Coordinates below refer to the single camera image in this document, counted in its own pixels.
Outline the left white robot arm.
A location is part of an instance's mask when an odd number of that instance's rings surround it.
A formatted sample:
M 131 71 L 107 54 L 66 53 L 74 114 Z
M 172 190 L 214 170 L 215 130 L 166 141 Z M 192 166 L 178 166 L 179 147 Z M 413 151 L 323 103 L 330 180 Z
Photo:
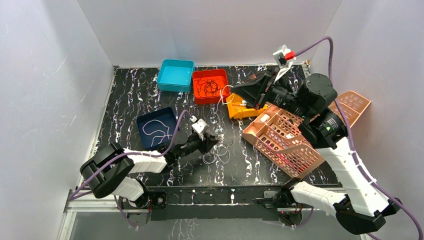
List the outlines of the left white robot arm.
M 153 151 L 130 150 L 115 142 L 87 160 L 79 172 L 95 198 L 116 195 L 141 209 L 154 200 L 154 193 L 130 174 L 169 172 L 179 159 L 196 151 L 206 154 L 218 142 L 218 138 L 208 132 L 202 137 L 192 132 L 184 143 L 169 140 Z

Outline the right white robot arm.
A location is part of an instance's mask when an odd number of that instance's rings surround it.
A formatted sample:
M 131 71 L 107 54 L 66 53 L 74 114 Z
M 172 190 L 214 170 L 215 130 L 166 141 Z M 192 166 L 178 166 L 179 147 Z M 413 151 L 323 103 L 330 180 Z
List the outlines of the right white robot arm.
M 277 199 L 288 207 L 299 203 L 325 211 L 354 235 L 378 231 L 385 224 L 385 217 L 396 214 L 402 204 L 378 188 L 353 147 L 346 117 L 341 111 L 330 109 L 338 96 L 331 80 L 314 73 L 293 91 L 288 84 L 276 84 L 276 77 L 266 71 L 250 82 L 234 86 L 232 92 L 250 107 L 270 103 L 301 118 L 301 135 L 330 165 L 345 189 L 344 194 L 332 192 L 298 178 L 284 185 Z

